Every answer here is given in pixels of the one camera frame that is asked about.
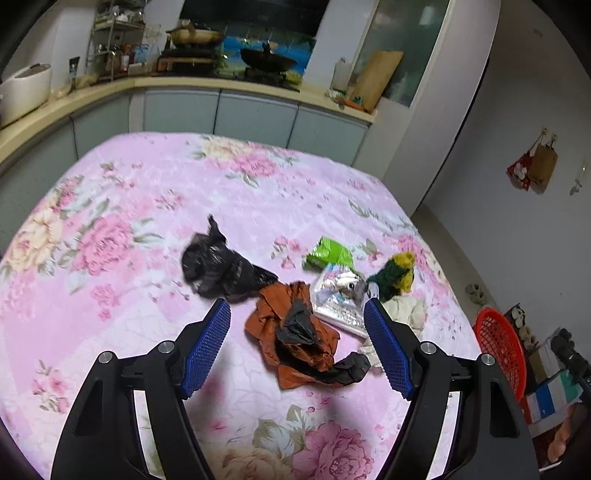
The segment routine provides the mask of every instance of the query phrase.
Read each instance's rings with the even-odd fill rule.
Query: light blue cabinet door
[[[72,115],[78,158],[104,141],[129,132],[129,96],[121,95]]]
[[[296,103],[222,92],[215,134],[285,148],[296,112]]]
[[[146,92],[144,131],[212,134],[218,98],[218,91]]]
[[[364,122],[301,106],[289,148],[351,166],[367,129]]]
[[[76,163],[72,123],[62,124],[0,173],[0,252],[58,179]]]

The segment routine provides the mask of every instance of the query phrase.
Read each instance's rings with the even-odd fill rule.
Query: wall
[[[58,0],[29,30],[2,78],[34,63],[49,63],[53,70],[51,87],[58,89],[68,78],[68,60],[72,57],[80,57],[78,74],[83,74],[96,3],[97,0]]]
[[[317,34],[317,43],[305,81],[327,88],[335,63],[345,57],[354,60],[378,0],[330,0]],[[58,0],[33,26],[18,47],[2,75],[9,75],[33,63],[51,63],[52,88],[67,79],[68,59],[80,56],[79,74],[85,70],[84,58],[97,0]],[[184,0],[152,0],[145,9],[147,24],[160,24],[161,31],[177,25]],[[164,33],[160,47],[165,43]]]
[[[450,2],[383,182],[410,216],[452,147],[491,49],[501,0]]]
[[[326,89],[341,57],[354,61],[378,0],[330,0],[304,81]]]
[[[542,126],[559,160],[543,194],[513,188],[505,169]],[[503,2],[491,60],[466,125],[427,205],[501,309],[521,302],[538,338],[570,329],[591,356],[591,186],[569,190],[591,154],[591,81],[530,0]]]

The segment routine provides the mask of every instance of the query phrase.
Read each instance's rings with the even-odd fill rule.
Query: kitchen counter
[[[52,124],[77,110],[103,98],[132,89],[157,87],[198,87],[219,90],[237,90],[283,98],[311,105],[330,112],[341,113],[352,118],[373,123],[375,114],[370,115],[350,107],[343,110],[339,105],[324,96],[324,92],[311,86],[302,85],[300,92],[259,83],[238,80],[211,79],[202,77],[136,77],[89,87],[73,92],[65,98],[49,101],[17,122],[0,130],[0,165],[29,140],[43,132]]]

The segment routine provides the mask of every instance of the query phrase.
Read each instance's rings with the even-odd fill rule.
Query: white cloth
[[[417,338],[425,327],[426,306],[424,300],[419,300],[411,296],[399,296],[388,300],[383,304],[384,309],[394,322],[403,323],[412,328]],[[382,368],[378,354],[374,345],[368,338],[365,343],[359,347],[359,353],[363,353],[369,359],[372,367]]]

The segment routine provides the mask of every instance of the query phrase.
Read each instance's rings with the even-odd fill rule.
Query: black pan
[[[262,51],[243,48],[240,51],[242,61],[263,72],[286,72],[297,64],[297,60],[273,53],[268,43],[263,43],[262,48]]]

